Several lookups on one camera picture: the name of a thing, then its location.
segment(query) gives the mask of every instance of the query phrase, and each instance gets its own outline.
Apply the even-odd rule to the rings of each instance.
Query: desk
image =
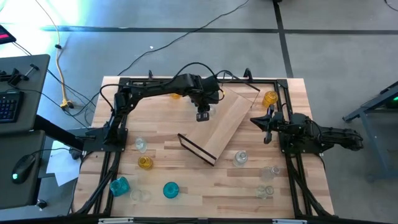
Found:
[[[44,131],[31,131],[0,138],[0,158],[2,158],[0,209],[35,205],[37,203],[40,186],[40,179],[37,178],[37,175],[41,153],[35,154],[36,161],[24,183],[14,184],[11,181],[11,174],[15,164],[22,156],[43,149],[44,139]]]
[[[18,83],[17,87],[25,93],[18,120],[15,123],[0,124],[0,135],[23,133],[30,130],[43,130],[46,132],[46,135],[54,139],[74,148],[82,149],[83,144],[76,140],[74,135],[37,115],[37,108],[39,107],[40,97],[42,96],[40,93],[43,90],[49,62],[49,55],[0,58],[0,70],[6,71],[7,74],[10,74],[13,68],[18,69],[21,74],[25,74],[31,68],[31,63],[39,68],[38,71],[34,70],[29,74],[29,81]],[[12,87],[7,82],[0,82],[0,91],[10,89]]]
[[[31,55],[23,57],[0,58],[0,70],[11,74],[12,69],[16,68],[21,74],[25,74],[31,67],[31,63],[38,66],[39,71],[32,71],[29,74],[29,81],[20,81],[17,85],[21,90],[43,90],[45,74],[49,66],[49,55]],[[12,89],[7,82],[0,82],[0,91]],[[33,91],[25,91],[24,101],[15,123],[1,124],[0,134],[22,133],[33,129],[37,108],[39,107],[41,94]]]
[[[119,83],[119,77],[104,77],[103,85]],[[311,117],[310,105],[304,80],[288,79],[293,111]],[[257,92],[244,84],[224,85],[251,101]],[[285,157],[280,153],[277,134],[270,144],[263,144],[264,133],[249,119],[263,116],[266,109],[261,105],[266,91],[273,86],[254,84],[261,89],[253,107],[249,110],[239,128],[214,167],[206,164],[196,155],[184,149],[177,133],[187,134],[195,119],[195,107],[178,107],[182,98],[155,96],[140,101],[130,113],[126,127],[129,129],[126,150],[122,153],[119,176],[125,176],[131,187],[138,187],[151,194],[148,202],[133,203],[129,194],[114,198],[111,215],[114,217],[211,217],[211,218],[293,218],[292,199],[286,171]],[[107,87],[103,93],[113,103],[117,87]],[[109,119],[110,108],[100,97],[95,111],[93,127],[102,127]],[[135,149],[138,136],[147,141],[145,155],[154,160],[152,170],[142,170],[137,165],[143,155]],[[233,156],[245,150],[248,161],[243,168],[234,167]],[[75,208],[79,209],[98,185],[103,152],[92,153],[81,167],[75,192]],[[326,211],[333,213],[328,184],[321,160],[316,156],[303,154],[303,164],[307,184]],[[259,178],[260,168],[279,166],[281,173],[272,182],[264,183]],[[175,199],[163,196],[162,189],[167,182],[174,181],[180,186],[180,194]],[[272,185],[273,196],[265,200],[256,198],[256,188]],[[106,188],[101,210],[106,204]],[[298,191],[300,208],[304,210],[301,191]]]

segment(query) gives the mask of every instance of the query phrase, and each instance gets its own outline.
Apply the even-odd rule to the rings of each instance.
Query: black desk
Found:
[[[39,193],[39,165],[41,153],[36,153],[36,161],[23,184],[14,184],[11,180],[12,168],[24,155],[43,149],[44,131],[30,131],[0,138],[0,209],[35,205]]]
[[[21,81],[18,83],[17,87],[25,93],[18,120],[15,123],[0,124],[0,136],[5,134],[24,133],[30,130],[43,130],[46,135],[51,138],[64,142],[76,149],[83,149],[83,143],[76,140],[74,135],[37,115],[41,94],[35,91],[42,92],[43,90],[49,62],[49,55],[0,58],[0,70],[4,70],[7,73],[11,73],[12,69],[16,68],[20,73],[25,74],[30,69],[31,63],[39,68],[39,71],[33,71],[29,74],[29,81]],[[0,82],[0,91],[10,89],[12,89],[12,87],[9,86],[7,82]]]
[[[31,68],[29,65],[33,63],[38,66],[39,71],[32,71],[29,74],[29,81],[20,81],[17,85],[21,90],[35,90],[41,92],[43,90],[45,74],[49,66],[49,55],[33,55],[23,57],[0,58],[0,70],[4,70],[7,74],[12,72],[13,68],[18,69],[21,74],[25,74]],[[12,89],[7,82],[0,82],[0,91]],[[21,106],[18,120],[15,123],[6,123],[0,125],[0,134],[6,133],[22,133],[33,129],[37,108],[39,107],[41,94],[34,91],[25,91],[24,102]]]
[[[31,63],[39,68],[39,71],[29,74],[29,81],[21,81],[17,85],[25,93],[17,122],[0,124],[0,161],[2,165],[0,169],[0,209],[36,204],[41,180],[38,175],[42,153],[35,155],[34,167],[29,178],[23,184],[13,184],[11,172],[22,156],[43,149],[46,136],[76,149],[83,149],[83,142],[77,140],[75,135],[37,115],[41,94],[35,91],[41,92],[43,89],[49,61],[49,55],[0,58],[0,70],[7,73],[11,73],[12,69],[16,68],[24,74],[30,69]],[[10,89],[11,86],[6,82],[0,82],[0,91]]]

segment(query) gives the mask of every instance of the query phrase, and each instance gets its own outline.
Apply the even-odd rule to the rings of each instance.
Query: yellow glass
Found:
[[[269,105],[273,105],[278,101],[278,94],[275,91],[268,91],[262,100],[262,104],[268,108]]]
[[[149,170],[154,166],[154,162],[148,156],[141,156],[138,158],[138,166],[145,170]]]
[[[172,94],[170,94],[170,97],[175,99],[175,100],[178,100],[179,98],[181,98],[181,95],[178,95],[176,93],[172,93]]]

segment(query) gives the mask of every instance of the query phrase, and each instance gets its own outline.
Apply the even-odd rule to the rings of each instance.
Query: concrete floor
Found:
[[[43,1],[56,24],[95,27],[200,27],[216,16],[234,9],[243,0],[69,0]],[[398,7],[398,0],[389,0]],[[280,11],[285,29],[398,30],[398,12],[383,0],[284,0]],[[55,32],[38,26],[51,25],[34,1],[8,1],[0,12],[5,25],[32,54],[50,54],[55,68]],[[213,23],[212,28],[276,29],[271,0],[250,0],[234,14]],[[66,82],[91,98],[104,75],[116,75],[150,47],[161,47],[178,32],[62,32],[64,48],[60,65]],[[341,117],[356,109],[381,89],[397,81],[397,35],[286,35],[292,71],[304,78],[314,120],[323,126],[350,127],[363,136],[358,121],[345,124]],[[23,55],[12,44],[0,45],[0,57]],[[142,58],[125,75],[173,75],[189,62],[203,62],[214,70],[228,69],[241,76],[249,67],[255,77],[286,77],[279,34],[197,33],[170,47]],[[201,67],[187,72],[206,75]],[[44,93],[61,102],[60,85],[48,76]],[[39,114],[65,129],[81,125],[65,116],[42,98]],[[396,130],[396,117],[379,124]],[[394,142],[394,138],[385,142]],[[398,220],[398,180],[366,181],[377,172],[378,164],[365,141],[365,148],[351,152],[335,147],[325,154],[326,175],[335,213],[343,218],[379,222]],[[43,212],[35,207],[1,210],[0,219],[64,215],[70,205],[73,182],[57,187],[55,179],[42,182],[40,198],[50,206]]]

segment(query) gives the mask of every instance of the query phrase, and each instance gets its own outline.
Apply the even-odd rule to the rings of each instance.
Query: wooden table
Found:
[[[118,83],[119,77],[104,77],[103,85]],[[288,79],[290,99],[293,111],[311,117],[310,105],[304,80]],[[247,99],[254,101],[257,92],[243,84],[228,84]],[[266,91],[273,90],[272,85],[256,84],[261,92],[243,119],[238,130],[226,146],[214,167],[202,161],[190,151],[184,149],[177,133],[186,134],[195,120],[195,107],[181,107],[188,97],[173,100],[171,97],[155,96],[140,101],[127,120],[129,136],[123,152],[119,176],[124,176],[132,188],[141,189],[150,196],[146,202],[134,202],[130,194],[115,197],[112,216],[124,217],[211,217],[211,218],[293,218],[285,157],[280,153],[277,133],[273,133],[272,142],[263,144],[264,133],[249,119],[263,116],[266,112],[261,105]],[[113,103],[117,87],[104,88],[104,95]],[[110,108],[100,97],[98,99],[93,127],[102,127],[109,119]],[[134,141],[142,136],[147,141],[148,150],[144,155],[154,160],[152,170],[142,170],[137,165],[143,154],[135,149]],[[236,152],[245,150],[248,161],[243,168],[233,165]],[[103,152],[94,152],[81,167],[75,191],[75,208],[79,209],[98,185]],[[333,213],[328,184],[321,160],[313,155],[303,154],[303,164],[307,184],[326,211]],[[278,166],[281,173],[273,181],[260,180],[260,168]],[[170,181],[178,183],[180,194],[174,199],[163,196],[163,186]],[[267,199],[256,198],[259,185],[271,185],[275,192]],[[108,196],[106,188],[103,194],[101,211]],[[301,191],[298,191],[300,208],[304,211]]]

